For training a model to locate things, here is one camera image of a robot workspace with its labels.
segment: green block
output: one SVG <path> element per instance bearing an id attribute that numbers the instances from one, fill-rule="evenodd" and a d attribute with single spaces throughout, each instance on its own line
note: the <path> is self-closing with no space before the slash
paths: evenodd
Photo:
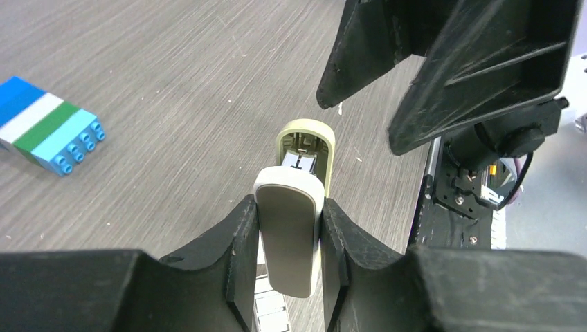
<path id="1" fill-rule="evenodd" d="M 79 107 L 68 102 L 61 103 L 60 106 L 14 142 L 14 147 L 30 162 L 39 165 L 39 162 L 32 154 L 33 150 L 79 110 Z"/>

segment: duplo block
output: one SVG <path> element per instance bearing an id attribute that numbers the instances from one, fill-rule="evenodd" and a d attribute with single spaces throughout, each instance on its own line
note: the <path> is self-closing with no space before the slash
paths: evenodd
<path id="1" fill-rule="evenodd" d="M 60 176 L 106 137 L 98 118 L 24 80 L 0 85 L 0 147 Z"/>

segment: gray wood grain surface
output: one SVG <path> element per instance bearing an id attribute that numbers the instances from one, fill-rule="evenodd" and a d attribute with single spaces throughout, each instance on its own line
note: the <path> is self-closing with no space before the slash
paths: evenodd
<path id="1" fill-rule="evenodd" d="M 107 139 L 58 178 L 0 151 L 0 250 L 142 248 L 160 257 L 221 220 L 274 163 L 295 118 L 337 135 L 332 196 L 403 251 L 425 148 L 386 127 L 421 59 L 337 109 L 315 91 L 341 0 L 3 0 L 0 80 L 24 79 L 95 113 Z M 287 299 L 295 331 L 322 331 L 321 295 Z"/>

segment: black cable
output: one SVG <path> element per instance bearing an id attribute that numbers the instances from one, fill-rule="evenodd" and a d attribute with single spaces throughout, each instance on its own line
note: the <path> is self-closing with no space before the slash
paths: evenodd
<path id="1" fill-rule="evenodd" d="M 514 197 L 514 195 L 518 192 L 518 190 L 520 189 L 520 186 L 522 185 L 522 182 L 524 181 L 524 178 L 526 177 L 526 174 L 528 173 L 528 169 L 530 168 L 530 163 L 532 162 L 533 157 L 534 157 L 534 154 L 532 152 L 530 152 L 526 156 L 526 161 L 524 163 L 524 167 L 522 167 L 522 170 L 520 171 L 520 175 L 518 176 L 518 178 L 516 180 L 516 184 L 514 185 L 512 190 L 509 192 L 507 197 L 505 197 L 497 205 L 497 207 L 496 207 L 497 211 L 503 209 L 509 203 L 509 201 Z"/>

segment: white and beige handheld device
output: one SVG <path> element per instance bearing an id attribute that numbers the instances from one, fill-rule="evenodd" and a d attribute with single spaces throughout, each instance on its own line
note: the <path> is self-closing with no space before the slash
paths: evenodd
<path id="1" fill-rule="evenodd" d="M 284 295 L 309 297 L 316 290 L 334 146 L 326 124 L 291 121 L 277 137 L 278 166 L 263 169 L 253 186 L 269 283 Z"/>

